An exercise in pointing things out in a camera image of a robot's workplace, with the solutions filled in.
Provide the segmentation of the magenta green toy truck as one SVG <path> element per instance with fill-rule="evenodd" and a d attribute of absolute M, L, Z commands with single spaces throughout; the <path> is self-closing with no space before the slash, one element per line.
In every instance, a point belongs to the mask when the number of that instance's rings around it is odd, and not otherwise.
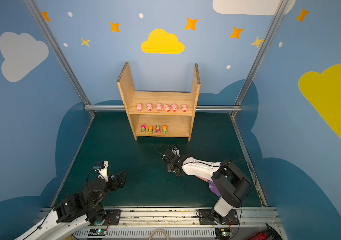
<path fill-rule="evenodd" d="M 155 132 L 156 132 L 157 134 L 160 134 L 160 133 L 161 133 L 161 130 L 160 130 L 160 126 L 159 126 L 159 125 L 156 125 L 156 126 L 155 126 Z"/>

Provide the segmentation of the pink cab green truck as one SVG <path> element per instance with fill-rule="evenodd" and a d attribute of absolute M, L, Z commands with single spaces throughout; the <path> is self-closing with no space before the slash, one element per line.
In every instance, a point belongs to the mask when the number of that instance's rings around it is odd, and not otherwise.
<path fill-rule="evenodd" d="M 141 133 L 145 133 L 146 132 L 146 125 L 142 125 L 141 129 L 140 129 Z"/>

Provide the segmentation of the pink pig toy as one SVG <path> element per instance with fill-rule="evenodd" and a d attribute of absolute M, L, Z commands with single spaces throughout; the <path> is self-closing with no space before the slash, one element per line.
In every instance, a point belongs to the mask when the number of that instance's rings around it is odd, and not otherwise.
<path fill-rule="evenodd" d="M 147 108 L 147 110 L 150 112 L 150 111 L 152 111 L 153 106 L 152 106 L 152 104 L 148 103 L 148 104 L 146 105 L 146 108 Z"/>
<path fill-rule="evenodd" d="M 137 105 L 136 105 L 136 110 L 137 110 L 138 112 L 142 111 L 142 104 L 137 104 Z"/>
<path fill-rule="evenodd" d="M 172 104 L 172 111 L 176 112 L 178 110 L 178 106 L 176 104 Z"/>
<path fill-rule="evenodd" d="M 158 104 L 156 105 L 156 110 L 157 110 L 157 111 L 161 111 L 161 109 L 162 109 L 162 105 L 161 105 L 160 103 L 158 103 Z"/>
<path fill-rule="evenodd" d="M 163 108 L 164 108 L 164 110 L 165 110 L 166 112 L 170 112 L 170 107 L 169 107 L 169 105 L 164 104 Z"/>
<path fill-rule="evenodd" d="M 187 110 L 188 110 L 188 106 L 186 105 L 186 104 L 183 104 L 182 105 L 182 112 L 187 112 Z"/>

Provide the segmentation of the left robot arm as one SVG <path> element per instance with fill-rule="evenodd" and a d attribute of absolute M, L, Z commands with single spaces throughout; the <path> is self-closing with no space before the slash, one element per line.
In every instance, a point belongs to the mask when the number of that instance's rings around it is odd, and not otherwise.
<path fill-rule="evenodd" d="M 35 226 L 17 237 L 18 240 L 63 240 L 78 229 L 109 222 L 102 201 L 109 192 L 126 184 L 128 171 L 109 178 L 98 177 L 86 182 L 82 190 L 68 195 Z"/>

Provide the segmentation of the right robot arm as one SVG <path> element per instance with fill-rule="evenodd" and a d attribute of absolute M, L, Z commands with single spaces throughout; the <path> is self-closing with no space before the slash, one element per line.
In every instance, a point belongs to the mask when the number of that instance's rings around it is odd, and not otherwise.
<path fill-rule="evenodd" d="M 176 176 L 195 176 L 209 184 L 210 190 L 219 197 L 212 216 L 227 217 L 233 208 L 239 208 L 255 186 L 233 162 L 206 162 L 182 155 L 176 148 L 168 149 L 161 158 L 169 172 Z"/>

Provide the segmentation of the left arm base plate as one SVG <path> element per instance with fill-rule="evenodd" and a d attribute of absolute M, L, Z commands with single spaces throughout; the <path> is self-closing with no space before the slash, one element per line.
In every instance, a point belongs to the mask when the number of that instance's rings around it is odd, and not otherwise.
<path fill-rule="evenodd" d="M 96 215 L 95 226 L 117 226 L 121 215 L 120 209 L 106 209 Z"/>

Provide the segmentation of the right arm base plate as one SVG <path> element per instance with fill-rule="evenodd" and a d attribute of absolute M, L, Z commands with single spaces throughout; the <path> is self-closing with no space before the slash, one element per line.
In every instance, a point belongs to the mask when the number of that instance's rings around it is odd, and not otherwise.
<path fill-rule="evenodd" d="M 240 217 L 235 209 L 223 217 L 213 209 L 200 209 L 197 211 L 200 225 L 238 225 Z"/>

